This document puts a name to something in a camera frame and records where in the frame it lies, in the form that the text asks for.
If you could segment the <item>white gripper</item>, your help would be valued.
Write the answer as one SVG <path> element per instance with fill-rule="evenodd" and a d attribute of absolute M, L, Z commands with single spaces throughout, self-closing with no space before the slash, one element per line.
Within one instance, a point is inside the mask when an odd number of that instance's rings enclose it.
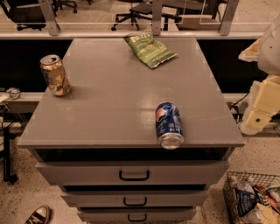
<path fill-rule="evenodd" d="M 238 59 L 257 61 L 260 42 L 261 40 L 257 39 L 239 54 Z M 251 108 L 245 110 L 240 123 L 240 130 L 246 135 L 255 135 L 262 131 L 272 116 L 280 110 L 280 76 L 269 74 L 262 82 L 254 81 L 252 91 Z"/>

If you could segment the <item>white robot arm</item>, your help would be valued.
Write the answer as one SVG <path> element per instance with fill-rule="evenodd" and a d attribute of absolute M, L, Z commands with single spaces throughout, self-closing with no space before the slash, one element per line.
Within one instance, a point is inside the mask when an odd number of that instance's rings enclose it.
<path fill-rule="evenodd" d="M 280 15 L 238 59 L 256 61 L 258 68 L 268 75 L 262 82 L 253 82 L 249 90 L 251 99 L 240 124 L 243 134 L 255 135 L 280 111 Z"/>

